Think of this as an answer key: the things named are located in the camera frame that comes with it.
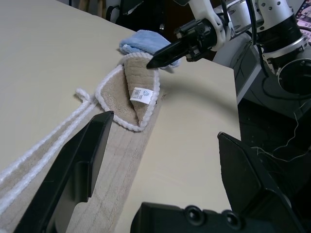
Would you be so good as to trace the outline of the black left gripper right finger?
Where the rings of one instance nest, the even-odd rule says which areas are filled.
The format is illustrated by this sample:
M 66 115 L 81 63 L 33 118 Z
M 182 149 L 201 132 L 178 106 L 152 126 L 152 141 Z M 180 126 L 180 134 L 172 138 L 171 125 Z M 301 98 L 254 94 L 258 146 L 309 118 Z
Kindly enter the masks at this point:
M 305 230 L 257 153 L 240 140 L 218 134 L 222 182 L 233 212 L 272 224 L 280 233 Z

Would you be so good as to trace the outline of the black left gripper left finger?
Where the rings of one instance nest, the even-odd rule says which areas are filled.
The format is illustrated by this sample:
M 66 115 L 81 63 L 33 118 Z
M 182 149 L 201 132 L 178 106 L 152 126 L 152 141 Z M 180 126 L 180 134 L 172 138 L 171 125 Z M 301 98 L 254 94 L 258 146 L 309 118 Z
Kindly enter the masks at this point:
M 15 232 L 66 232 L 76 205 L 93 194 L 113 117 L 95 115 L 62 147 Z

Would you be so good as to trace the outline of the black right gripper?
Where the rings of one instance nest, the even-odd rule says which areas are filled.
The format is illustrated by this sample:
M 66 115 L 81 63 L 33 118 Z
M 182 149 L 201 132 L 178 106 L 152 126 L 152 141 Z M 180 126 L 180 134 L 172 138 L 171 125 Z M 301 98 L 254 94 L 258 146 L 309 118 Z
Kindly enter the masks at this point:
M 217 43 L 217 34 L 207 19 L 192 20 L 174 31 L 177 39 L 158 50 L 147 64 L 147 68 L 166 67 L 186 56 L 188 62 L 206 58 Z

